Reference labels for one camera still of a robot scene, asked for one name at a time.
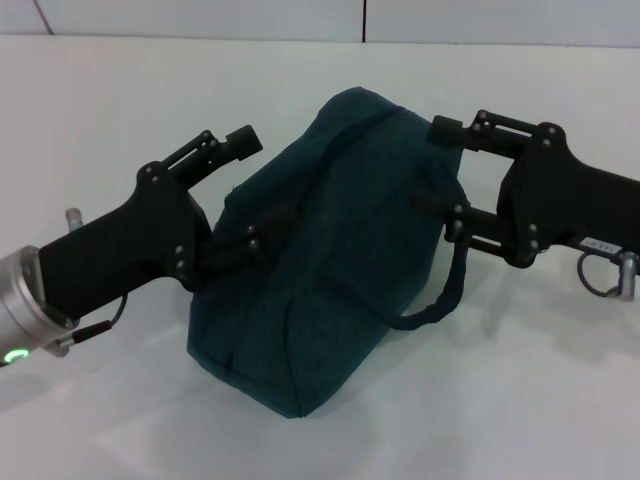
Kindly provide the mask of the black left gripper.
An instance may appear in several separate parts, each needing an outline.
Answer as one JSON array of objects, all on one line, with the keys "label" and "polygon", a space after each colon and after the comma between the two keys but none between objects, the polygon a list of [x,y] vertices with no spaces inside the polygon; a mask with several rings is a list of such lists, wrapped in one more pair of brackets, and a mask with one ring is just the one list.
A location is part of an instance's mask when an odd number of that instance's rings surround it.
[{"label": "black left gripper", "polygon": [[217,278],[274,265],[296,228],[294,205],[271,205],[233,230],[211,228],[188,189],[263,150],[246,125],[218,140],[209,130],[142,167],[119,208],[39,251],[48,306],[77,320],[162,277],[203,290]]}]

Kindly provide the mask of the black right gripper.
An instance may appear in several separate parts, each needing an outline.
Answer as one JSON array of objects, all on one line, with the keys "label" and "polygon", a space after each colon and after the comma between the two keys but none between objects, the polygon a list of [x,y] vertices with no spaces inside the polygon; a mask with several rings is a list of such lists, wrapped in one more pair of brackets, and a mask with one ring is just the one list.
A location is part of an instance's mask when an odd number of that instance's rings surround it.
[{"label": "black right gripper", "polygon": [[579,161],[561,127],[479,110],[468,127],[435,116],[429,138],[514,160],[501,183],[498,215],[417,190],[416,207],[444,223],[446,241],[519,268],[554,245],[595,253],[586,238],[639,252],[639,183]]}]

